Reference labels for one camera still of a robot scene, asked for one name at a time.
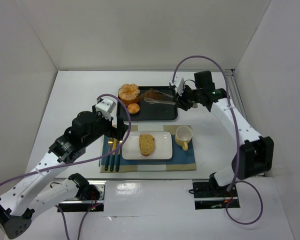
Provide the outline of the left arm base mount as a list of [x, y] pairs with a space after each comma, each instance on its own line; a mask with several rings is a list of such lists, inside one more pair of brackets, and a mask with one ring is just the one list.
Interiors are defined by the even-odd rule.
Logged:
[[66, 180], [74, 182], [78, 188], [74, 197], [66, 199], [58, 204], [60, 211], [65, 213], [104, 211], [104, 195], [106, 183], [98, 180], [87, 180], [79, 173], [70, 175]]

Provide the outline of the tan sliced bread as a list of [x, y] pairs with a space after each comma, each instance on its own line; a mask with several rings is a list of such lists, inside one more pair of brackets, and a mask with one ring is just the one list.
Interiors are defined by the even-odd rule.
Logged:
[[141, 134], [139, 136], [139, 150], [145, 157], [151, 155], [155, 150], [155, 138], [150, 134]]

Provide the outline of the dark brown bread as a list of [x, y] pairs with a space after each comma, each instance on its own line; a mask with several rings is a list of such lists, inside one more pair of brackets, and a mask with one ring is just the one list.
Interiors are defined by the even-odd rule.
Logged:
[[149, 89], [141, 94], [140, 100], [148, 103], [154, 103], [155, 101], [163, 101], [164, 95], [157, 90]]

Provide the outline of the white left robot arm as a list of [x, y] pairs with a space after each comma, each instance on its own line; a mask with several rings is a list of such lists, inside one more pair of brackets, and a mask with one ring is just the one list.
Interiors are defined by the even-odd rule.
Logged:
[[102, 136], [126, 140], [130, 129], [131, 125], [124, 124], [121, 117], [114, 127], [112, 119], [105, 118], [100, 111], [80, 112], [32, 172], [22, 176], [20, 182], [0, 196], [0, 228], [7, 237], [13, 240], [21, 236], [36, 217], [64, 200], [96, 201], [100, 192], [79, 173], [71, 174], [47, 191], [43, 189], [80, 158], [94, 141]]

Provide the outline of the metal tongs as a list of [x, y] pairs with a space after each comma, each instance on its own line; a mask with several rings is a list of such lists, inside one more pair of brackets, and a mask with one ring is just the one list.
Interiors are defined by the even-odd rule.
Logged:
[[177, 107], [177, 100], [179, 100], [179, 98], [175, 99], [175, 95], [174, 93], [172, 94], [167, 94], [167, 93], [164, 93], [162, 91], [159, 91], [159, 90], [156, 90], [158, 91], [159, 93], [163, 94], [164, 95], [164, 100], [158, 100], [158, 101], [155, 101], [153, 103], [150, 103], [150, 102], [147, 102], [149, 104], [164, 104], [164, 105], [173, 105], [175, 106], [176, 108]]

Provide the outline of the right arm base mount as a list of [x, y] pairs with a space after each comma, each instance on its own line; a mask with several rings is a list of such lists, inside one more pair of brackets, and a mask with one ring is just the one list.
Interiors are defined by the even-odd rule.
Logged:
[[192, 189], [188, 193], [194, 197], [194, 207], [196, 210], [218, 210], [225, 209], [227, 204], [229, 208], [240, 208], [240, 201], [236, 186], [230, 191], [227, 187], [219, 186], [215, 180], [214, 174], [206, 180], [194, 180]]

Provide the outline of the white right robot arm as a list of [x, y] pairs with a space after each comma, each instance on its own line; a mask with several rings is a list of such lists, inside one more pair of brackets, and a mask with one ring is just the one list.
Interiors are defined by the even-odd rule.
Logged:
[[185, 111], [200, 104], [212, 113], [236, 141], [231, 165], [209, 176], [209, 188], [215, 194], [230, 190], [235, 182], [254, 177], [272, 168], [274, 141], [256, 131], [235, 107], [223, 88], [217, 89], [210, 71], [194, 74], [195, 88], [183, 78], [173, 76], [169, 86], [176, 106]]

